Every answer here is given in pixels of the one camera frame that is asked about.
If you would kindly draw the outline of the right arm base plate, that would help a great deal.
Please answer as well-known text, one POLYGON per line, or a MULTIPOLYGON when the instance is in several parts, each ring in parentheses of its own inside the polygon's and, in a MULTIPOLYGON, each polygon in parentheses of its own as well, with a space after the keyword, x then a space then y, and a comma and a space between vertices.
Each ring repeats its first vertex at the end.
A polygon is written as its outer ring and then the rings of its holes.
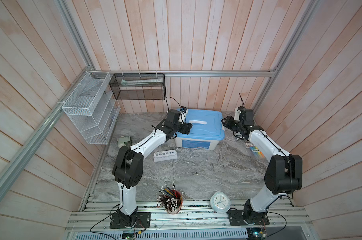
POLYGON ((266 213, 230 209, 227 214, 231 226, 270 225, 266 213))

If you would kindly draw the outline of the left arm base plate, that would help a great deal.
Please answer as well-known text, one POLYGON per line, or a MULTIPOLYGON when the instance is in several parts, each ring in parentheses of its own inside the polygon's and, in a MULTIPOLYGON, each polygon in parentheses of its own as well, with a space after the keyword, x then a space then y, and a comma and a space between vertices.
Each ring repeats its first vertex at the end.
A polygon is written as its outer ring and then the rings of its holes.
POLYGON ((134 212, 128 216, 122 212, 112 214, 110 229, 124 229, 124 228, 149 228, 151 222, 150 212, 134 212))

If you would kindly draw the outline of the white plastic storage bin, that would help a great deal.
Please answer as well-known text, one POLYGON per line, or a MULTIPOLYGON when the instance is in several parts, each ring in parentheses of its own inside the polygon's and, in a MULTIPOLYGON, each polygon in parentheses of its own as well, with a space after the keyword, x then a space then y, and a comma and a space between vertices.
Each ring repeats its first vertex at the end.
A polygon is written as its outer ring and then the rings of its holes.
POLYGON ((219 135, 178 134, 175 143, 179 148, 215 150, 224 138, 224 132, 219 135))

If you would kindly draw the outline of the white test tube rack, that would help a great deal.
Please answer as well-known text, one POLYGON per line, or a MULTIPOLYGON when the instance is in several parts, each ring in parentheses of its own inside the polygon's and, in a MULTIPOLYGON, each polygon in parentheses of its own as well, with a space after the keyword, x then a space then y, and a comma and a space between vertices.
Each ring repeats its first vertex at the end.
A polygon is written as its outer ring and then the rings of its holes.
POLYGON ((167 151, 154 153, 154 162, 176 160, 177 158, 178 158, 178 154, 177 154, 176 150, 167 150, 167 151))

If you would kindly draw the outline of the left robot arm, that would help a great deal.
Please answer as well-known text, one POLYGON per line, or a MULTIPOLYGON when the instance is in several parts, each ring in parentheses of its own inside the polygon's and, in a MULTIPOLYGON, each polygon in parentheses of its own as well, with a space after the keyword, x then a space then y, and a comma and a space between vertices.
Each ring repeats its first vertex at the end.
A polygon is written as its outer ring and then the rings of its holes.
POLYGON ((136 223, 136 185, 142 178, 145 158, 157 147, 176 138, 177 133, 190 133, 192 124, 186 122, 186 115, 186 107, 169 110, 166 118, 145 139, 136 145, 119 149, 112 173, 120 191, 120 208, 115 219, 122 225, 131 227, 136 223))

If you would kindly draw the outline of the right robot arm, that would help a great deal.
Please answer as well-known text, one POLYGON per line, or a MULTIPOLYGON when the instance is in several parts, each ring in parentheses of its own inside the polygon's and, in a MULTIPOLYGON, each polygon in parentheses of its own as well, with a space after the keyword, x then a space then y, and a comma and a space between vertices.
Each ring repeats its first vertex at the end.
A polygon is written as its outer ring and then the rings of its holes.
POLYGON ((292 155, 278 146, 262 127, 256 125, 252 109, 239 106, 234 117, 227 116, 221 123, 231 130, 236 138, 255 145, 268 161, 265 185, 256 196, 247 200, 242 214, 248 225, 268 224, 269 207, 277 199, 302 188, 303 160, 299 155, 292 155))

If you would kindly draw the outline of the blue plastic bin lid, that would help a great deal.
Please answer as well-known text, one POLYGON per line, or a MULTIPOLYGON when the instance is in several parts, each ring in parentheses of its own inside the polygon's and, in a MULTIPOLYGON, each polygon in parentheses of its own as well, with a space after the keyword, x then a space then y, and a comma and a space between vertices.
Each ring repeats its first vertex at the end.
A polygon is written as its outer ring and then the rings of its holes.
POLYGON ((225 137, 222 119, 223 115, 218 111, 188 109, 186 122, 192 124, 190 133, 177 132, 177 135, 180 138, 221 141, 225 137))

